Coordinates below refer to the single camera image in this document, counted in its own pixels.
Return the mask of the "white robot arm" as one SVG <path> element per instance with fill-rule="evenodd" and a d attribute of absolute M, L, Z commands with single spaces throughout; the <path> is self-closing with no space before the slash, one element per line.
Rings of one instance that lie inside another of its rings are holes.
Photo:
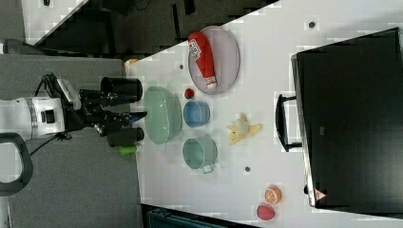
<path fill-rule="evenodd" d="M 67 140 L 73 131 L 95 128 L 104 137 L 125 132 L 144 118 L 143 112 L 112 112 L 115 105 L 134 103 L 136 96 L 82 89 L 79 93 L 49 90 L 43 97 L 1 102 L 1 195 L 12 196 L 28 185 L 33 174 L 27 142 Z"/>

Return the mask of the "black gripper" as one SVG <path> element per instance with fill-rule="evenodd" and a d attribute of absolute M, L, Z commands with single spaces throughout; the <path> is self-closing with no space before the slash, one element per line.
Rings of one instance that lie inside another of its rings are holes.
<path fill-rule="evenodd" d="M 107 114 L 104 110 L 107 105 L 116 106 L 136 103 L 139 101 L 139 97 L 136 95 L 106 94 L 100 90 L 81 89 L 79 97 L 81 107 L 77 110 L 68 109 L 66 112 L 65 129 L 68 132 L 92 126 L 98 131 L 100 137 L 104 137 L 106 129 L 118 130 L 130 126 L 147 115 L 146 111 L 111 112 Z"/>

